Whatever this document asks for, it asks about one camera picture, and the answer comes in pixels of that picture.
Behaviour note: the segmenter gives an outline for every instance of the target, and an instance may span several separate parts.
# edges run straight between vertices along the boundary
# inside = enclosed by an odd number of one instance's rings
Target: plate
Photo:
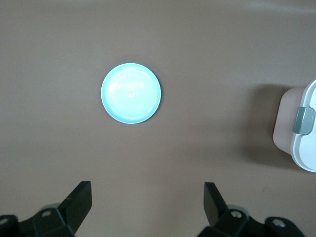
[[[135,124],[157,110],[161,88],[155,74],[143,65],[125,63],[113,68],[101,87],[104,108],[117,121]]]

